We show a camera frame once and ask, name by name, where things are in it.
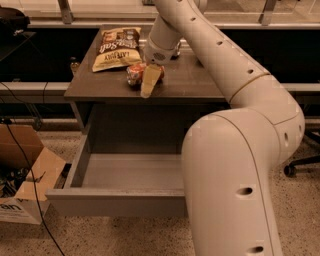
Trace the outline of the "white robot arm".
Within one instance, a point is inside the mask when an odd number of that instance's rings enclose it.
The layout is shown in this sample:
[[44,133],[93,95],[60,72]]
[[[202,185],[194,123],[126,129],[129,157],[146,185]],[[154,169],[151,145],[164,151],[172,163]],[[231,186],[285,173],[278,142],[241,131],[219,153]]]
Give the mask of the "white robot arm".
[[185,39],[229,103],[200,118],[182,146],[196,256],[283,256],[270,171],[300,146],[303,112],[268,70],[203,15],[207,0],[154,0],[144,54],[163,65]]

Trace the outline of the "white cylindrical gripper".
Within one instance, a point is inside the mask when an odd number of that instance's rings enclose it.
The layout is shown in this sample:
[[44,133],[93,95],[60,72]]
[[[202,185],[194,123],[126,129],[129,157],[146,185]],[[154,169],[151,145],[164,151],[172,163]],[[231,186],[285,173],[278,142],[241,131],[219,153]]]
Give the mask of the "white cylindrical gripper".
[[157,16],[143,48],[144,58],[148,65],[141,84],[141,97],[149,98],[159,80],[162,70],[172,58],[174,49],[181,40],[181,34],[160,15]]

